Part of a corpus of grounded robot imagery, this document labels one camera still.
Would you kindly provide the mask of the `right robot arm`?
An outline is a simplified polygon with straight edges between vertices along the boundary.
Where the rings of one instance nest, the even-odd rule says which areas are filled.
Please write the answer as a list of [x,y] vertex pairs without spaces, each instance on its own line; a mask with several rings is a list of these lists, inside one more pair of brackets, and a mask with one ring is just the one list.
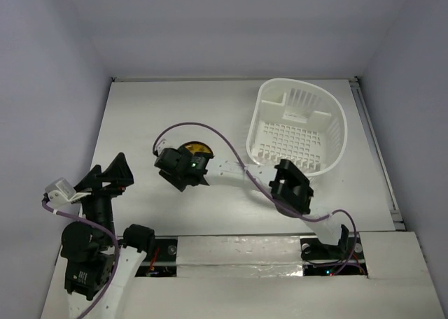
[[334,218],[337,211],[312,206],[314,190],[310,180],[290,160],[274,166],[245,164],[225,160],[211,153],[192,152],[184,146],[153,152],[159,174],[179,191],[188,186],[229,186],[259,191],[278,212],[297,218],[316,235],[304,256],[308,261],[350,260],[354,247],[349,243],[349,228]]

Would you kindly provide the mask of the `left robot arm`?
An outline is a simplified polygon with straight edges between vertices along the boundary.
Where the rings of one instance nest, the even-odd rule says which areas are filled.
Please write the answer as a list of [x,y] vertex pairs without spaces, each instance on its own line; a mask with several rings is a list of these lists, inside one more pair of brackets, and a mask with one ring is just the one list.
[[62,232],[70,318],[120,318],[138,268],[155,251],[149,227],[131,224],[116,236],[112,200],[133,184],[125,154],[118,153],[106,169],[96,165],[77,185],[61,186],[64,200],[80,203],[83,212]]

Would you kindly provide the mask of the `yellow brown-rimmed plate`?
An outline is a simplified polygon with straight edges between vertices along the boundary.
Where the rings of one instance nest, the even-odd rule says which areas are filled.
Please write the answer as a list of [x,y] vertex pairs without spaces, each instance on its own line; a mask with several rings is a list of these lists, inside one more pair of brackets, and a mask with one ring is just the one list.
[[191,159],[196,153],[208,154],[210,157],[214,156],[213,150],[205,143],[199,141],[190,141],[182,144],[177,149],[179,153],[184,157]]

